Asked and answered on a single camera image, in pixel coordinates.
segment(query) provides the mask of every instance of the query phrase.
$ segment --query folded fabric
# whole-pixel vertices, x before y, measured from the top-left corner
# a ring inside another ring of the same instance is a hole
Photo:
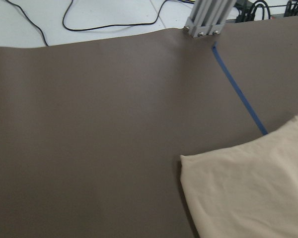
[[[298,238],[298,116],[257,140],[181,163],[201,238]]]

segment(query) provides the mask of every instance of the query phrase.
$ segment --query white tile floor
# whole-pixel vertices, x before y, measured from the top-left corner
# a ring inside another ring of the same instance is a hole
[[[44,31],[49,45],[129,36],[182,28],[193,5],[170,0],[163,7],[157,23],[150,26],[112,27],[90,32],[71,32],[62,27],[62,17],[70,0],[11,0],[19,4],[30,19]],[[269,5],[286,4],[287,0],[266,0]],[[107,24],[151,22],[163,0],[74,0],[66,18],[71,28],[88,28]],[[283,13],[284,7],[272,8],[272,14]],[[233,8],[228,19],[236,18]],[[32,48],[44,46],[41,35],[13,6],[0,0],[0,46]]]

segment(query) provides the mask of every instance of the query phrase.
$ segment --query metal post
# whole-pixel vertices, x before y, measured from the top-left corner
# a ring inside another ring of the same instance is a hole
[[[185,29],[193,37],[219,34],[236,0],[196,0]]]

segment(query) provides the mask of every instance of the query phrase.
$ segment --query blue tape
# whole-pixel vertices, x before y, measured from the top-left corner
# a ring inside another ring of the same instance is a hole
[[[256,125],[258,126],[259,130],[262,132],[263,135],[267,135],[268,132],[267,132],[266,128],[264,127],[263,123],[260,121],[260,119],[257,116],[257,114],[255,113],[254,109],[252,108],[252,106],[250,105],[250,103],[248,102],[246,97],[244,96],[242,90],[239,88],[238,84],[235,82],[234,78],[232,77],[229,70],[225,66],[223,60],[221,59],[221,56],[217,50],[217,45],[218,45],[218,43],[215,42],[212,47],[212,51],[213,51],[213,54],[214,54],[216,60],[218,61],[219,65],[221,66],[223,72],[227,76],[227,78],[228,78],[229,82],[231,83],[231,85],[233,86],[234,90],[238,94],[239,98],[244,103],[244,106],[248,110],[249,114],[252,116],[252,118],[253,118],[254,122],[256,123]]]

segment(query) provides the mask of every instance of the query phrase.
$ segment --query brown mat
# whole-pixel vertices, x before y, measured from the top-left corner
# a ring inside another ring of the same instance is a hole
[[[0,238],[197,237],[179,155],[298,113],[298,17],[40,49],[0,48]]]

